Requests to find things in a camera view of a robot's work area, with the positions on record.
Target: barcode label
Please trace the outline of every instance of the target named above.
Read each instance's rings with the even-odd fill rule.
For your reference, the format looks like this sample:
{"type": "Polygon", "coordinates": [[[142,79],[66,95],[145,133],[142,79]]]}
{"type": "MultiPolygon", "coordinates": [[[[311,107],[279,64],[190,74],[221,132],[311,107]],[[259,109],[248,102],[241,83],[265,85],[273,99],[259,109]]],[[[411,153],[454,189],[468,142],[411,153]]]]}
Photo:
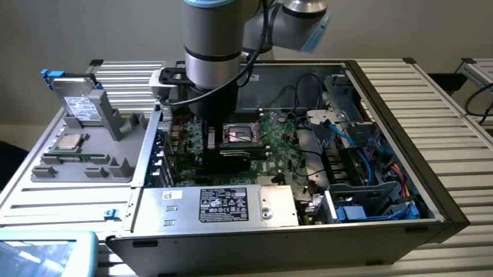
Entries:
{"type": "Polygon", "coordinates": [[[63,100],[73,116],[80,121],[101,120],[94,105],[86,97],[65,97],[63,100]]]}

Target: screen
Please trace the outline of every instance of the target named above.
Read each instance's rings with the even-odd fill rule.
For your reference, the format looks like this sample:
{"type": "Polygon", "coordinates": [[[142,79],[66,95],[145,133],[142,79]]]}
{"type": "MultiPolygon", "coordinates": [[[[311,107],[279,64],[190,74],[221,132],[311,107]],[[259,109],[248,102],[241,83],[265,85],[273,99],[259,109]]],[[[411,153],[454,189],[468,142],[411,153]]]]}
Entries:
{"type": "Polygon", "coordinates": [[[1,277],[61,276],[74,241],[0,241],[1,277]]]}

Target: circuit board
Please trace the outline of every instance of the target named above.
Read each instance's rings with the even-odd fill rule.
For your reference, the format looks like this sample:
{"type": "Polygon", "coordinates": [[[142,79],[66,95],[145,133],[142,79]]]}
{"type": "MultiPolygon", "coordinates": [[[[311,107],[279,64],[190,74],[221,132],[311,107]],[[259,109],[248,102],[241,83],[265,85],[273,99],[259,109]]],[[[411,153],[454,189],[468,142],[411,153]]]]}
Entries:
{"type": "MultiPolygon", "coordinates": [[[[198,166],[186,166],[188,162],[180,161],[180,168],[176,172],[177,181],[174,186],[216,186],[216,185],[273,185],[268,183],[279,173],[284,175],[285,184],[291,186],[292,193],[296,198],[308,199],[308,194],[303,197],[303,187],[307,185],[305,177],[299,177],[292,172],[292,167],[297,165],[303,158],[299,151],[291,149],[283,140],[283,134],[293,133],[293,124],[288,121],[283,123],[277,122],[277,118],[287,118],[287,114],[280,111],[273,111],[261,118],[255,124],[257,127],[259,140],[257,143],[268,146],[264,150],[268,152],[264,160],[252,160],[249,163],[249,170],[232,175],[218,175],[204,179],[200,178],[197,182],[198,166]]],[[[181,127],[174,128],[176,132],[182,132],[184,136],[174,134],[174,138],[178,137],[180,143],[174,146],[174,153],[178,155],[188,155],[188,161],[197,163],[200,159],[200,152],[202,148],[201,142],[201,122],[196,117],[181,122],[181,127]]],[[[296,172],[300,175],[305,174],[304,167],[297,168],[296,172]]]]}

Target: white label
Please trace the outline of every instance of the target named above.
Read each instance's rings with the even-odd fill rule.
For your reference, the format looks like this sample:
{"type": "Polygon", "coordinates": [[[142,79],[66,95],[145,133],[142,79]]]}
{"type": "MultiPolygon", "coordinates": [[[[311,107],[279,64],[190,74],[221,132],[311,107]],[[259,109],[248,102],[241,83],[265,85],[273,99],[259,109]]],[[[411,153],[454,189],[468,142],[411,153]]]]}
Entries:
{"type": "Polygon", "coordinates": [[[162,200],[181,199],[181,196],[182,196],[181,190],[168,190],[166,192],[162,192],[162,200]]]}
{"type": "Polygon", "coordinates": [[[80,121],[101,120],[94,105],[86,97],[65,97],[63,100],[80,121]]]}

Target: green circuit board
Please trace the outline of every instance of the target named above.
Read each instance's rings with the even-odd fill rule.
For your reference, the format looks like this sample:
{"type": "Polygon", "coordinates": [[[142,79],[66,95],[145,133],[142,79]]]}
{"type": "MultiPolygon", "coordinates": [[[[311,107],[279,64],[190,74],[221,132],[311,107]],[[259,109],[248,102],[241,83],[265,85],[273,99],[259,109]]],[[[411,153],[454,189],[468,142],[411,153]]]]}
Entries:
{"type": "MultiPolygon", "coordinates": [[[[268,156],[263,160],[252,160],[249,164],[249,170],[233,175],[218,175],[205,178],[196,177],[196,172],[200,170],[198,157],[201,152],[201,122],[194,117],[188,121],[182,122],[182,131],[185,137],[181,138],[184,143],[177,145],[178,155],[185,155],[188,161],[180,161],[180,168],[176,173],[177,181],[174,182],[176,187],[182,186],[214,186],[214,185],[249,185],[257,184],[259,177],[273,177],[279,173],[284,175],[285,184],[292,187],[293,194],[301,194],[303,187],[307,185],[307,179],[299,177],[293,174],[292,169],[288,167],[288,160],[292,166],[303,158],[303,154],[291,149],[283,140],[283,134],[292,135],[293,124],[284,122],[279,123],[277,118],[287,115],[280,111],[271,112],[256,124],[257,126],[257,143],[261,145],[268,145],[268,150],[261,150],[263,152],[269,152],[268,156]]],[[[296,169],[299,174],[305,174],[304,169],[296,169]]]]}

